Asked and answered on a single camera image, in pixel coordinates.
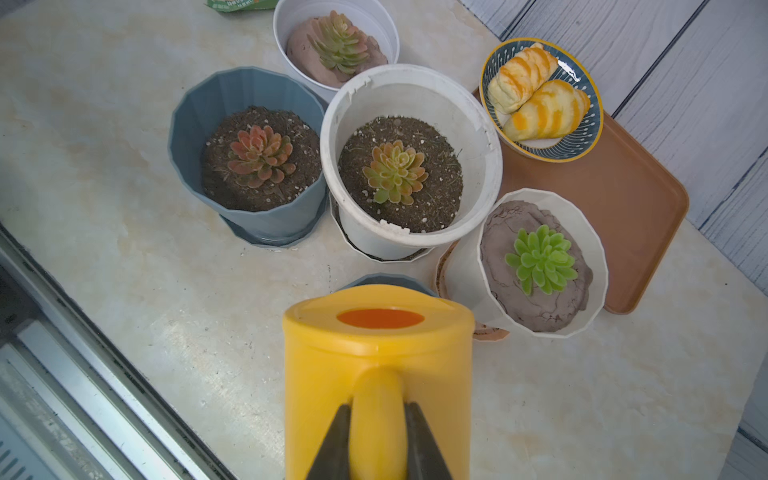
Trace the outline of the yellow watering can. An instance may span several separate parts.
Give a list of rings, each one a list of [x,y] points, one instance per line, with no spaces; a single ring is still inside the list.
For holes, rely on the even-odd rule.
[[[284,314],[285,476],[304,479],[338,411],[353,479],[407,476],[415,403],[453,479],[470,472],[472,312],[406,287],[354,286]]]

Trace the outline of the white pot bright green succulent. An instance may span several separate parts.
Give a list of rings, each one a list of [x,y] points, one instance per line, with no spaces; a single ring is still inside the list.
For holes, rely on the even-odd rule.
[[[480,323],[568,338],[603,308],[609,270],[599,236],[573,203],[524,188],[502,196],[458,241],[445,280],[449,299]]]

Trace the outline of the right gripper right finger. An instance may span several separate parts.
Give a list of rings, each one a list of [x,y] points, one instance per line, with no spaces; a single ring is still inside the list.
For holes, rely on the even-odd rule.
[[[452,480],[428,421],[416,402],[404,405],[407,430],[407,479]]]

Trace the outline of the blue pot red succulent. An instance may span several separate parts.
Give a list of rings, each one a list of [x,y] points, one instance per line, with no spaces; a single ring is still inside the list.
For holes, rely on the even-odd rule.
[[[219,71],[187,91],[173,112],[170,161],[182,184],[225,222],[235,236],[261,248],[290,248],[314,233],[329,204],[320,177],[291,202],[267,211],[228,209],[203,189],[206,142],[229,115],[250,106],[292,112],[319,133],[327,103],[287,75],[257,67]]]

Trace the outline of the large white pot dark soil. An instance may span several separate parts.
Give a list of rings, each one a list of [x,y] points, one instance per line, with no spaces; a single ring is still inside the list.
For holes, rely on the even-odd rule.
[[[381,262],[461,239],[500,190],[490,119],[461,85],[426,67],[376,67],[331,100],[320,134],[323,173],[348,242]]]

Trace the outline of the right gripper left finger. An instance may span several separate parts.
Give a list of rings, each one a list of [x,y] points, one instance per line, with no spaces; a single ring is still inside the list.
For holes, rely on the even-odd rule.
[[[342,404],[325,434],[307,480],[349,480],[349,435],[352,409]]]

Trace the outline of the blue pot pink succulent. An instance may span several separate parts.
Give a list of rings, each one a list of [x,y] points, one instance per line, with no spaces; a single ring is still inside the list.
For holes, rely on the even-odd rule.
[[[341,290],[363,285],[391,285],[414,290],[425,295],[437,297],[437,294],[423,282],[407,275],[394,273],[373,273],[365,275],[341,287]]]

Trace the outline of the white pot pink-green succulent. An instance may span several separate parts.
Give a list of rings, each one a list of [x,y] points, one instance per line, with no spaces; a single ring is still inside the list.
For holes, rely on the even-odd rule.
[[[399,57],[394,21],[378,1],[280,1],[273,32],[292,77],[326,102],[352,77]]]

